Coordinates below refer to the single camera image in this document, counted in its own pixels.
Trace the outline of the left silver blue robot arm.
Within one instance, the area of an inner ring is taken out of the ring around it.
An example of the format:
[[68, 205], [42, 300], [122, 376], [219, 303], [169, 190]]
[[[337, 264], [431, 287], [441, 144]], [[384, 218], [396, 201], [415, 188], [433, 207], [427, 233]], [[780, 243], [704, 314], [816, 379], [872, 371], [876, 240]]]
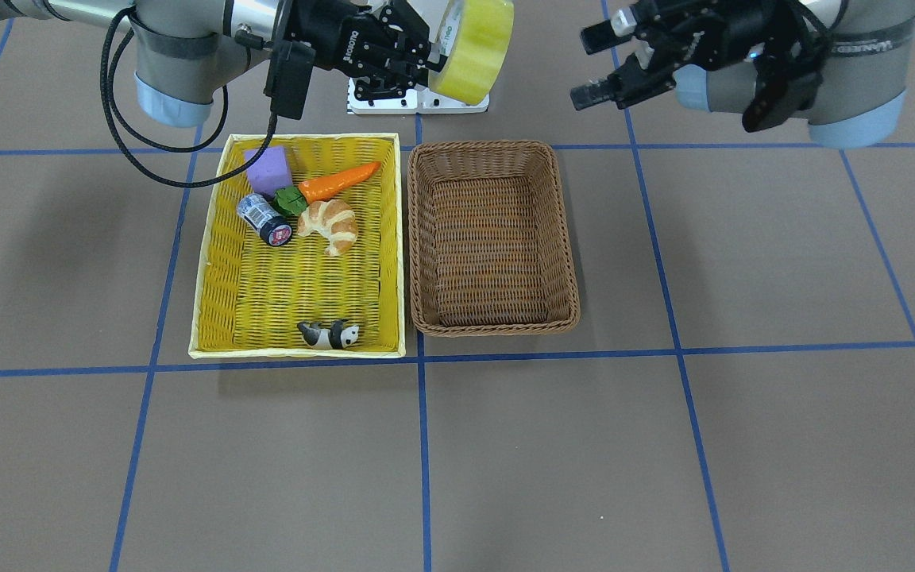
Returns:
[[748, 133], [798, 118], [816, 144], [859, 149], [899, 123], [915, 1], [635, 1], [580, 38], [589, 55], [636, 47], [571, 91], [577, 110], [675, 93], [682, 107], [738, 115]]

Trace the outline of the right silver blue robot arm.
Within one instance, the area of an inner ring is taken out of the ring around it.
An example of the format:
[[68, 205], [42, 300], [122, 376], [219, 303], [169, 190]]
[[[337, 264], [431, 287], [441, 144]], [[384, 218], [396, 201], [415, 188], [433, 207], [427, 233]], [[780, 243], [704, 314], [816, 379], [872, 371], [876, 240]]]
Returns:
[[262, 62], [270, 110], [298, 120], [316, 69], [381, 100], [428, 86], [448, 60], [406, 1], [0, 1], [0, 21], [20, 17], [130, 29], [139, 105], [177, 128], [206, 122], [214, 92]]

